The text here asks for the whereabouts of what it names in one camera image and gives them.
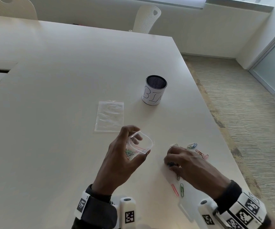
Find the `striped carpet floor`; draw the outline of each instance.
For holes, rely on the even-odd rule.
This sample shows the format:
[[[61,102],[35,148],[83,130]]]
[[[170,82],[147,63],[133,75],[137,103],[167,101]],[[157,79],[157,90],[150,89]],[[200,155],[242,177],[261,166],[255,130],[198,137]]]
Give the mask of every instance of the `striped carpet floor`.
[[[235,60],[183,56],[275,215],[275,100]]]

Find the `chair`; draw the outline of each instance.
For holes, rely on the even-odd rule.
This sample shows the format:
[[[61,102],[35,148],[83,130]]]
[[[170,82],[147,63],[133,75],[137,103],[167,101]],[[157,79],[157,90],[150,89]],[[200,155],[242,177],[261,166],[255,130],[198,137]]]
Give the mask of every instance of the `chair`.
[[[0,16],[38,20],[36,9],[29,0],[0,0]]]
[[[154,5],[142,5],[137,11],[132,32],[148,34],[161,10]]]

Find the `cup rim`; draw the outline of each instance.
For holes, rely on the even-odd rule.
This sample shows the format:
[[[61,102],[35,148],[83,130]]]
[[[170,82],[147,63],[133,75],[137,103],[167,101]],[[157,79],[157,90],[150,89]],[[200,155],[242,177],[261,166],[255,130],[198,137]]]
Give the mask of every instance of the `cup rim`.
[[[150,78],[150,77],[159,77],[159,78],[161,78],[162,80],[165,81],[166,86],[165,86],[164,88],[153,88],[153,87],[151,87],[151,86],[147,83],[147,79]],[[149,87],[151,87],[151,88],[153,88],[153,89],[156,89],[156,90],[162,90],[162,89],[165,89],[165,88],[167,87],[167,81],[166,81],[166,79],[164,79],[163,77],[158,76],[158,75],[150,75],[150,76],[148,76],[148,77],[146,78],[146,84],[147,84]]]

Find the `table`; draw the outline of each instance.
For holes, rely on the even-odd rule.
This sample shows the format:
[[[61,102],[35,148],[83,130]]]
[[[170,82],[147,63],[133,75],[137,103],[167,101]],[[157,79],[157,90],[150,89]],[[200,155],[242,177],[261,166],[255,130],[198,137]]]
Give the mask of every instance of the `table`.
[[[99,100],[123,101],[124,124],[155,140],[114,193],[136,200],[138,228],[205,228],[196,209],[205,195],[185,184],[176,197],[161,172],[171,144],[197,142],[247,188],[172,38],[0,17],[0,60],[17,62],[0,82],[1,229],[71,228],[117,135],[94,132]],[[156,107],[141,99],[154,74],[168,82]]]

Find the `chair backrest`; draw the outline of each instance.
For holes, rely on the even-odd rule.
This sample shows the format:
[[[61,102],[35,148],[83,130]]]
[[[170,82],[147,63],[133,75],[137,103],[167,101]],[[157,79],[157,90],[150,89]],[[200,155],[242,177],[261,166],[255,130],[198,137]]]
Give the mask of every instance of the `chair backrest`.
[[[38,20],[36,9],[29,0],[0,0],[0,16]]]
[[[154,5],[142,5],[137,11],[132,31],[148,34],[160,15],[161,10],[158,7]]]

